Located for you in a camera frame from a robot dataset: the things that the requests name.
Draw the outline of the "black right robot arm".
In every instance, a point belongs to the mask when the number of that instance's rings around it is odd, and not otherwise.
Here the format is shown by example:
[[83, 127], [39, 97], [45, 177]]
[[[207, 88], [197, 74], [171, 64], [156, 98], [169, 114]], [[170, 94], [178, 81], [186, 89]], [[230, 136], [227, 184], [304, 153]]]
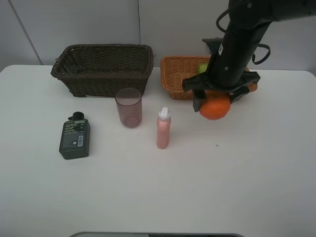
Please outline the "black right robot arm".
[[224, 92], [232, 103], [250, 93], [250, 85], [256, 85], [260, 76], [245, 68], [250, 61], [258, 65], [270, 56], [268, 52], [256, 61], [254, 55], [258, 47], [270, 49], [260, 43], [270, 24], [315, 13], [314, 0], [231, 0], [216, 20], [218, 25], [225, 15], [230, 17], [224, 37], [203, 40], [211, 52], [206, 71], [182, 82], [182, 89], [193, 93], [194, 111], [198, 112], [206, 101], [207, 91]]

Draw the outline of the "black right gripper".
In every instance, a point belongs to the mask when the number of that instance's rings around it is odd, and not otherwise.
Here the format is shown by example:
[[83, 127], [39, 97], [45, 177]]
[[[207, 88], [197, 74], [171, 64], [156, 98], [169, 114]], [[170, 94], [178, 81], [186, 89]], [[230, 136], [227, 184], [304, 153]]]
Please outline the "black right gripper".
[[184, 79], [182, 88], [184, 91], [193, 91], [193, 109], [195, 112], [199, 112], [206, 101], [204, 90], [229, 93], [232, 104], [247, 95], [250, 92], [248, 85], [257, 84], [260, 78], [257, 72], [248, 71], [204, 72]]

